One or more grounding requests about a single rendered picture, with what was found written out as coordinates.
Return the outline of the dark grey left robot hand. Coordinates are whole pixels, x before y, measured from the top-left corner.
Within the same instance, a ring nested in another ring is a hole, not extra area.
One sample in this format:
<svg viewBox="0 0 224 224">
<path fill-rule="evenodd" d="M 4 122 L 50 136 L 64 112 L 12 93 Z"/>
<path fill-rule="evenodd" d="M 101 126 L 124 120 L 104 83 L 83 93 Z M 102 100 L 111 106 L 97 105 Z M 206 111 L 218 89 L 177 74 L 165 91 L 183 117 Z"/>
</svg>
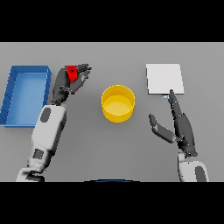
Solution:
<svg viewBox="0 0 224 224">
<path fill-rule="evenodd" d="M 57 74 L 54 86 L 52 89 L 52 105 L 59 106 L 67 100 L 69 95 L 74 95 L 85 83 L 90 75 L 91 67 L 89 64 L 73 65 L 76 66 L 78 72 L 77 87 L 79 88 L 74 94 L 69 90 L 69 79 L 67 75 L 67 66 L 61 68 Z"/>
</svg>

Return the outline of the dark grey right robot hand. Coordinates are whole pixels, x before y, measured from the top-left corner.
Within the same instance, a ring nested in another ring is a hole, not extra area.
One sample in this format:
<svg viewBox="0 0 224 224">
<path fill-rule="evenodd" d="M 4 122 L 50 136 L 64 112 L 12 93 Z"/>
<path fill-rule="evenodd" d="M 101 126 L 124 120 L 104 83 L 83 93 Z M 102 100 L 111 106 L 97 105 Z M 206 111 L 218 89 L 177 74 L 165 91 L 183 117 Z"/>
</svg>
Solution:
<svg viewBox="0 0 224 224">
<path fill-rule="evenodd" d="M 178 148 L 184 152 L 185 158 L 197 157 L 192 125 L 186 114 L 181 111 L 179 101 L 172 89 L 169 93 L 168 102 L 171 106 L 175 132 L 159 124 L 156 117 L 149 114 L 152 132 L 169 144 L 177 143 Z"/>
</svg>

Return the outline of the red beaker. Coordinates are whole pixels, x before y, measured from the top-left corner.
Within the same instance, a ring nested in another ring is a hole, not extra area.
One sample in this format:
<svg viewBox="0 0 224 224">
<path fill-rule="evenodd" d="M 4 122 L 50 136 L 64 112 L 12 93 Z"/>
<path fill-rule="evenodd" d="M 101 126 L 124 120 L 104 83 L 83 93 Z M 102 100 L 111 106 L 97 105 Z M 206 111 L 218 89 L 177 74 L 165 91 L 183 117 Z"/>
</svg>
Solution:
<svg viewBox="0 0 224 224">
<path fill-rule="evenodd" d="M 70 65 L 66 67 L 69 79 L 69 90 L 74 94 L 79 88 L 77 87 L 78 72 L 76 66 Z"/>
</svg>

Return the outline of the pale square measuring scale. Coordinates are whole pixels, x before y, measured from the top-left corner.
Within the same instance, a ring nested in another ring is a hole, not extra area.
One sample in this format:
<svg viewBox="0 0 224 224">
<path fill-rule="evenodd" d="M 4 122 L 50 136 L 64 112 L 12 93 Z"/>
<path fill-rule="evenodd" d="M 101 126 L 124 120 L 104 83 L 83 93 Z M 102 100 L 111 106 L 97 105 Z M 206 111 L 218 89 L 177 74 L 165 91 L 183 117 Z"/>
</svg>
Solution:
<svg viewBox="0 0 224 224">
<path fill-rule="evenodd" d="M 149 95 L 176 95 L 185 93 L 180 64 L 147 64 L 147 89 Z"/>
</svg>

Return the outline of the yellow bowl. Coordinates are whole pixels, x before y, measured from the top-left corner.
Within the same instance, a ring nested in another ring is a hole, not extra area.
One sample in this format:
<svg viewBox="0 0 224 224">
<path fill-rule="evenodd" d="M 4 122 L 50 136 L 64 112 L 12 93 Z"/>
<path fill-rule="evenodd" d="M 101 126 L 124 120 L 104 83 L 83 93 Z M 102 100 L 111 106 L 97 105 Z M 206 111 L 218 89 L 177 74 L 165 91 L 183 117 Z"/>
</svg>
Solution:
<svg viewBox="0 0 224 224">
<path fill-rule="evenodd" d="M 101 95 L 101 112 L 112 123 L 123 123 L 130 119 L 135 107 L 133 91 L 116 84 L 104 90 Z"/>
</svg>

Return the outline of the blue tray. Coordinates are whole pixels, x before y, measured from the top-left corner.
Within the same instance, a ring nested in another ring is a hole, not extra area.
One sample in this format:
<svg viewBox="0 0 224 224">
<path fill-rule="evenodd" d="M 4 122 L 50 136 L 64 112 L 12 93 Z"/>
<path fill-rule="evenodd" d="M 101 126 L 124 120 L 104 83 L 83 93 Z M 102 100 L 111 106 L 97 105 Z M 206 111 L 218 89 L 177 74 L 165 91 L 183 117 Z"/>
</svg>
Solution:
<svg viewBox="0 0 224 224">
<path fill-rule="evenodd" d="M 48 101 L 51 75 L 49 66 L 11 66 L 0 108 L 0 126 L 34 128 Z"/>
</svg>

